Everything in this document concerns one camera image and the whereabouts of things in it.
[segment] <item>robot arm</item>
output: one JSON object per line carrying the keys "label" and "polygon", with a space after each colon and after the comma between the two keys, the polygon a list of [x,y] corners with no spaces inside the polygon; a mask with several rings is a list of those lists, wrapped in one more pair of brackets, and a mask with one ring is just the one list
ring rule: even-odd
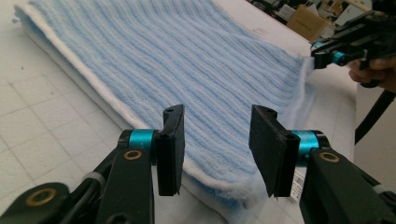
{"label": "robot arm", "polygon": [[267,107],[252,107],[249,147],[268,196],[289,197],[296,165],[306,166],[305,223],[396,223],[396,195],[332,149],[319,131],[288,131]]}
{"label": "robot arm", "polygon": [[181,186],[184,105],[163,111],[163,130],[126,130],[117,147],[69,193],[62,183],[29,189],[0,217],[0,223],[154,223],[151,164],[159,194]]}

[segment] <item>white label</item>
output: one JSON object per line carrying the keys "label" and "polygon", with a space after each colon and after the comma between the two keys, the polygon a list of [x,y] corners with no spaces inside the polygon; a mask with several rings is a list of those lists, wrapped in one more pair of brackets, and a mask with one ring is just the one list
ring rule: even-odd
{"label": "white label", "polygon": [[298,170],[294,171],[293,184],[291,186],[291,192],[289,197],[292,202],[298,203],[300,201],[301,194],[303,193],[304,179],[305,176],[303,173]]}

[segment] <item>blue towel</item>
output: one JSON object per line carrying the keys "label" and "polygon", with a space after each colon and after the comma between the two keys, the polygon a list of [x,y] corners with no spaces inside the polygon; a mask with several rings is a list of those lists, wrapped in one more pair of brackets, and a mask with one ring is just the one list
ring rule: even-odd
{"label": "blue towel", "polygon": [[248,148],[251,105],[301,129],[313,103],[304,60],[213,0],[31,0],[16,12],[135,128],[159,129],[163,109],[184,104],[183,185],[230,223],[266,194]]}

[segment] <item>cloth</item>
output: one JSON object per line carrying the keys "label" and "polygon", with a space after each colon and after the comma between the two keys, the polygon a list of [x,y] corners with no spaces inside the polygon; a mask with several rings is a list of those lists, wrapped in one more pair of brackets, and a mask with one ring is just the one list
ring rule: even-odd
{"label": "cloth", "polygon": [[230,223],[266,195],[248,148],[252,105],[301,129],[308,62],[260,40],[212,0],[31,0],[16,15],[136,129],[183,104],[183,185]]}

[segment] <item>cable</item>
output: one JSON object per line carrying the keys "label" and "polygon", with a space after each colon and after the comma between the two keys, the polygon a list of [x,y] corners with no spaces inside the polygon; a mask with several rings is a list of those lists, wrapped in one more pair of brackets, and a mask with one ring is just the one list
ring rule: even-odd
{"label": "cable", "polygon": [[396,93],[384,90],[375,104],[367,114],[366,118],[361,122],[355,131],[355,145],[366,135],[370,129],[375,125],[382,114],[387,110],[388,106],[393,102]]}
{"label": "cable", "polygon": [[87,205],[88,202],[92,200],[95,194],[97,194],[98,190],[97,187],[99,186],[99,183],[96,181],[92,181],[90,186],[88,187],[87,191],[84,193],[84,195],[81,197],[80,200],[76,203],[76,205],[73,206],[73,208],[67,212],[67,214],[64,216],[60,224],[69,224],[73,223],[74,219],[76,216],[78,216],[81,212],[83,212],[83,207]]}

